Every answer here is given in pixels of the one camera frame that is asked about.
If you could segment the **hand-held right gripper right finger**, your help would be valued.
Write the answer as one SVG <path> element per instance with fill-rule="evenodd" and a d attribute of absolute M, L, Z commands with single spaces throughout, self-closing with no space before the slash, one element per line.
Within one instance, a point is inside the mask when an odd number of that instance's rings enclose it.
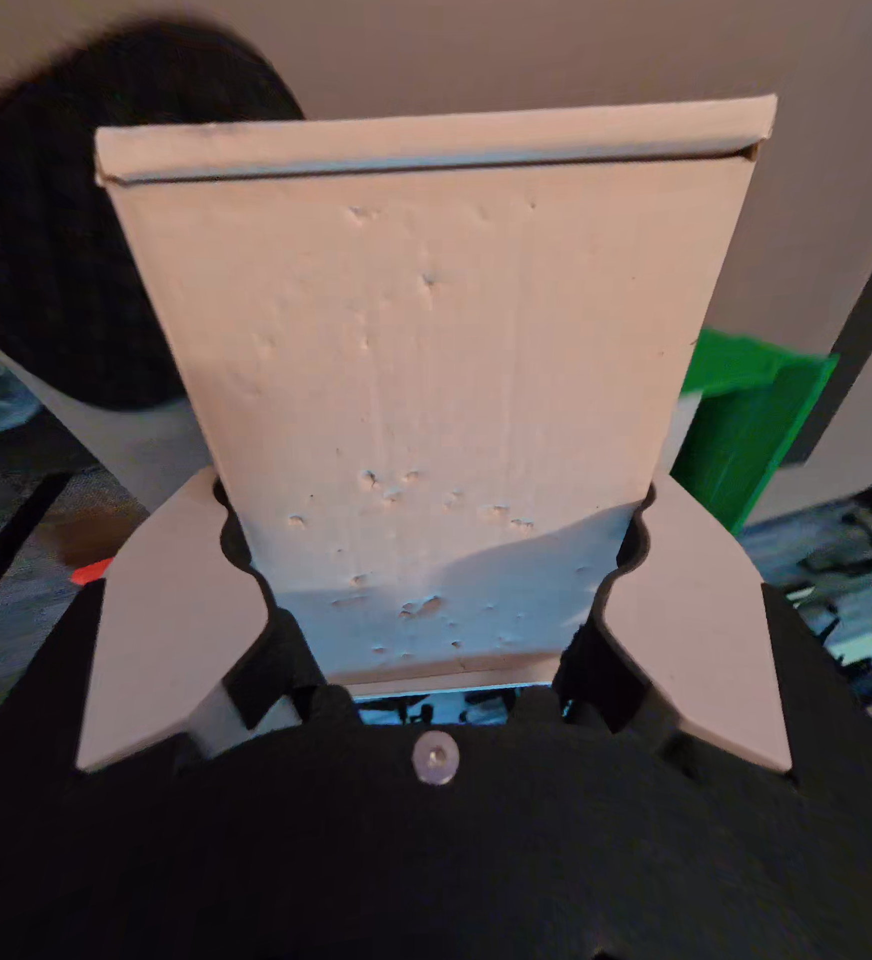
<path fill-rule="evenodd" d="M 679 731 L 789 773 L 761 575 L 675 480 L 654 483 L 633 523 L 634 558 L 600 586 L 596 624 Z"/>

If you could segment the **white cardboard mailer box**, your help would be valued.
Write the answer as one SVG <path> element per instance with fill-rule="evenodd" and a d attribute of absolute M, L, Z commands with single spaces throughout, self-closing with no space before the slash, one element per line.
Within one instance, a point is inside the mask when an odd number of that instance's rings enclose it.
<path fill-rule="evenodd" d="M 255 567 L 327 678 L 570 642 L 649 491 L 777 109 L 97 130 Z"/>

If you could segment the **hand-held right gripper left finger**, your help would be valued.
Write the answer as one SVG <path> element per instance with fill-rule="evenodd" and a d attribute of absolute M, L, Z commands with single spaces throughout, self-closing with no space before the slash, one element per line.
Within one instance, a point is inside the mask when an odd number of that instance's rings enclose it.
<path fill-rule="evenodd" d="M 130 536 L 104 576 L 76 766 L 98 772 L 176 735 L 212 758 L 298 726 L 289 696 L 253 729 L 223 678 L 266 626 L 258 582 L 224 555 L 208 466 Z"/>

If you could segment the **green plastic bin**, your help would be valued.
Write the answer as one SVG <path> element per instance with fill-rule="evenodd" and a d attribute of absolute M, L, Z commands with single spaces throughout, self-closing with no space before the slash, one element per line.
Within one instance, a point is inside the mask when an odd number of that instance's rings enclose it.
<path fill-rule="evenodd" d="M 838 363 L 836 354 L 700 332 L 681 398 L 701 401 L 671 475 L 730 534 L 745 527 Z"/>

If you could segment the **black wrist rest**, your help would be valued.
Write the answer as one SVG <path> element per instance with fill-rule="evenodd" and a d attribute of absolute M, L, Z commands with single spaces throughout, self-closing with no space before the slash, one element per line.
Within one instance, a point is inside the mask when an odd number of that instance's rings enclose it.
<path fill-rule="evenodd" d="M 234 32 L 138 20 L 0 91 L 0 353 L 107 411 L 185 395 L 118 219 L 95 181 L 102 127 L 298 121 Z"/>

